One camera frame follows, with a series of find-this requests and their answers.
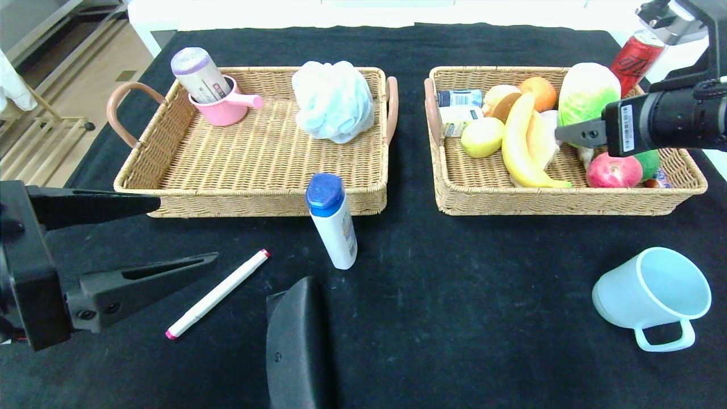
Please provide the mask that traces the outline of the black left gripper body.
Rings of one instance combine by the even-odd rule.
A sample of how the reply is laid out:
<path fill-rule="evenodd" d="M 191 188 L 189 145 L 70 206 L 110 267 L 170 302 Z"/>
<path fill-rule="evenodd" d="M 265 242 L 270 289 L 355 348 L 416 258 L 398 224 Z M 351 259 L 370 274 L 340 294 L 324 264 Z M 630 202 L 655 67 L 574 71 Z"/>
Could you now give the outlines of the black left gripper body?
<path fill-rule="evenodd" d="M 2 182 L 2 342 L 41 351 L 70 338 L 55 263 L 28 189 Z"/>

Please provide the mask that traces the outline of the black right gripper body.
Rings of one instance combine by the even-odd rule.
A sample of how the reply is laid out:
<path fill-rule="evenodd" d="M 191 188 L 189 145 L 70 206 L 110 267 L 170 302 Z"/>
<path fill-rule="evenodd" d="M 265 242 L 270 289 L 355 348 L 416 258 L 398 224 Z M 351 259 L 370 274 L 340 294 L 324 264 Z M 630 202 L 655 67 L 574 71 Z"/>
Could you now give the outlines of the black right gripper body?
<path fill-rule="evenodd" d="M 695 140 L 692 90 L 655 91 L 611 103 L 603 111 L 611 156 L 686 148 Z"/>

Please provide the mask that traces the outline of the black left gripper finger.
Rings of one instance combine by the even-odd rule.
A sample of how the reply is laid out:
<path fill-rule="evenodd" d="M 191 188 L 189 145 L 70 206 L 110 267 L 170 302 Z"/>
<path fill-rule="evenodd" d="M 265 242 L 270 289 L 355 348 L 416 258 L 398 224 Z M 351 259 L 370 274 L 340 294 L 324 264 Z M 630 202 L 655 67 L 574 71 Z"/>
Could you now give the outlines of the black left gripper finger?
<path fill-rule="evenodd" d="M 219 253 L 197 254 L 80 276 L 65 293 L 75 331 L 102 332 L 215 269 Z"/>
<path fill-rule="evenodd" d="M 26 186 L 39 224 L 47 231 L 151 213 L 161 199 L 147 194 Z"/>

